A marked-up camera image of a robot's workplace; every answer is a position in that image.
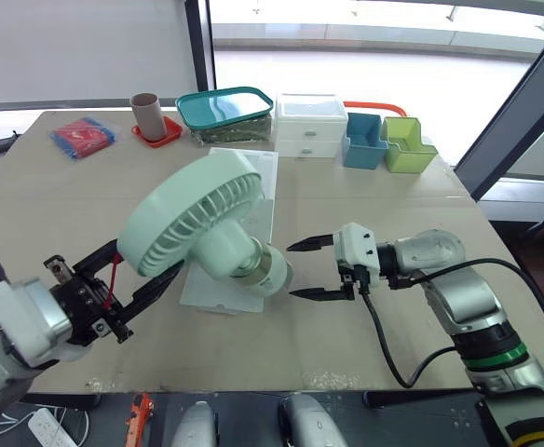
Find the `red coaster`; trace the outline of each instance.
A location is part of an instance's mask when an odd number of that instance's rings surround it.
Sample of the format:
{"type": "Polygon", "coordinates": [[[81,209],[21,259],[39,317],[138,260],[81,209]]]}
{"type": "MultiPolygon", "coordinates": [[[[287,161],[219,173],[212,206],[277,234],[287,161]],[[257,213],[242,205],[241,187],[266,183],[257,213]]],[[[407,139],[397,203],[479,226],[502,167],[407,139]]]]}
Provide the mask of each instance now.
{"type": "Polygon", "coordinates": [[[168,116],[163,116],[163,118],[164,118],[164,125],[167,127],[167,135],[162,140],[158,140],[157,142],[147,141],[143,137],[142,132],[140,131],[140,128],[138,128],[137,126],[133,126],[131,128],[131,132],[137,135],[137,137],[143,142],[145,142],[148,146],[153,147],[155,149],[157,147],[164,146],[165,144],[169,142],[174,142],[181,136],[181,133],[183,132],[183,128],[179,126],[177,123],[175,123],[168,116]]]}

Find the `white drawer box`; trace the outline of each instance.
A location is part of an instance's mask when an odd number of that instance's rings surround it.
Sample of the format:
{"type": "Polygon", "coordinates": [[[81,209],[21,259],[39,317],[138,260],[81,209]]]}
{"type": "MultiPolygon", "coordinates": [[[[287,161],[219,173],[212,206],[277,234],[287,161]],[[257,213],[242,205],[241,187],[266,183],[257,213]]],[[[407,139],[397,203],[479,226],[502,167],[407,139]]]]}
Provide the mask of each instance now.
{"type": "Polygon", "coordinates": [[[281,156],[334,157],[347,131],[347,111],[335,95],[281,94],[275,118],[281,156]]]}
{"type": "Polygon", "coordinates": [[[304,140],[277,140],[274,150],[279,156],[334,158],[342,148],[340,142],[312,142],[304,140]]]}

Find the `power strip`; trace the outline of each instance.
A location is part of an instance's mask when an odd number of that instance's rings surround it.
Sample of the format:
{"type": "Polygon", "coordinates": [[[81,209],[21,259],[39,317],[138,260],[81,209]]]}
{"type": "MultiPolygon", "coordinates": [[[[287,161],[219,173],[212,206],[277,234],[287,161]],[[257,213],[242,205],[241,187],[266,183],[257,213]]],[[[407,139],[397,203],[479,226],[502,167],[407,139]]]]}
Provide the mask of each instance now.
{"type": "Polygon", "coordinates": [[[28,421],[28,428],[42,447],[77,447],[48,408],[41,408],[28,421]]]}

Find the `cup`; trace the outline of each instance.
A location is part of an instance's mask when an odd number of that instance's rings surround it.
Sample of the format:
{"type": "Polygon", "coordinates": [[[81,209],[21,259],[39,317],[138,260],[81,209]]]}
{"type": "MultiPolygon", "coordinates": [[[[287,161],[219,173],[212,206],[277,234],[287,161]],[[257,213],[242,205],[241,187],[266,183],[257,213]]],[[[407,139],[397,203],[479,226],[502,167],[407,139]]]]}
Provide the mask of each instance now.
{"type": "Polygon", "coordinates": [[[142,136],[149,142],[157,142],[167,135],[162,118],[160,101],[154,93],[140,93],[129,100],[142,136]]]}

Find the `electric fan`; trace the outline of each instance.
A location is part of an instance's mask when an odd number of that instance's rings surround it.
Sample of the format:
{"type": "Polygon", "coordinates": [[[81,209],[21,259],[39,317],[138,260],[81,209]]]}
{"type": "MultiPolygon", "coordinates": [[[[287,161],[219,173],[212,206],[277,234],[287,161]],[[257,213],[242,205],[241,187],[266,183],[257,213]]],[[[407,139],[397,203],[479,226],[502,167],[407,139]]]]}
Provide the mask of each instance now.
{"type": "Polygon", "coordinates": [[[244,156],[204,156],[140,203],[117,250],[142,276],[193,261],[215,279],[232,278],[251,293],[272,295],[288,284],[291,267],[280,251],[250,237],[239,223],[262,198],[261,176],[244,156]]]}

